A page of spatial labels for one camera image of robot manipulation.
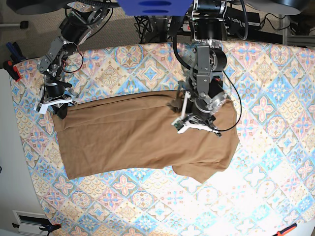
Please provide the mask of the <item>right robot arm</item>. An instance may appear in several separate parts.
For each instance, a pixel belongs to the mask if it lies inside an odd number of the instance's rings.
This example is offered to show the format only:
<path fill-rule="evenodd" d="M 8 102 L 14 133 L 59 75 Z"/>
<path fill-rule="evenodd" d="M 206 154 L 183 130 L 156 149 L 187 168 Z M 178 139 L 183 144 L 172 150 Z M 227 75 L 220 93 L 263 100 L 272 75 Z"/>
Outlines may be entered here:
<path fill-rule="evenodd" d="M 75 105 L 73 100 L 78 94 L 72 89 L 72 84 L 65 81 L 65 73 L 76 70 L 66 70 L 66 60 L 79 52 L 79 45 L 91 37 L 93 31 L 100 26 L 109 11 L 119 5 L 110 0 L 81 0 L 89 11 L 80 11 L 74 7 L 65 7 L 65 19 L 60 24 L 61 35 L 51 43 L 49 51 L 44 55 L 38 71 L 43 75 L 43 85 L 40 88 L 40 101 L 36 102 L 34 110 L 46 114 L 52 108 L 55 115 L 64 119 L 68 106 Z"/>

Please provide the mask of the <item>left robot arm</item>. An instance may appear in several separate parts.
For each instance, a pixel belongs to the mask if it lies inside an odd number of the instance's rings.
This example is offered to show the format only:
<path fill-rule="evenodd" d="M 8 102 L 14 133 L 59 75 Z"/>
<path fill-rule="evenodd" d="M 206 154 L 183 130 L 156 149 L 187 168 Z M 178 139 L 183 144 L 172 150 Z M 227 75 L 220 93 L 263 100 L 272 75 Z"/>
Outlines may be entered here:
<path fill-rule="evenodd" d="M 214 132 L 218 137 L 224 130 L 214 125 L 215 113 L 230 99 L 223 89 L 226 54 L 220 41 L 223 39 L 224 0 L 195 0 L 187 16 L 175 16 L 171 20 L 169 33 L 173 38 L 173 51 L 178 62 L 189 71 L 186 81 L 179 81 L 179 92 L 184 93 L 181 114 L 172 125 L 179 134 L 188 129 Z M 193 65 L 188 65 L 177 49 L 177 31 L 187 19 L 191 35 L 196 42 Z"/>

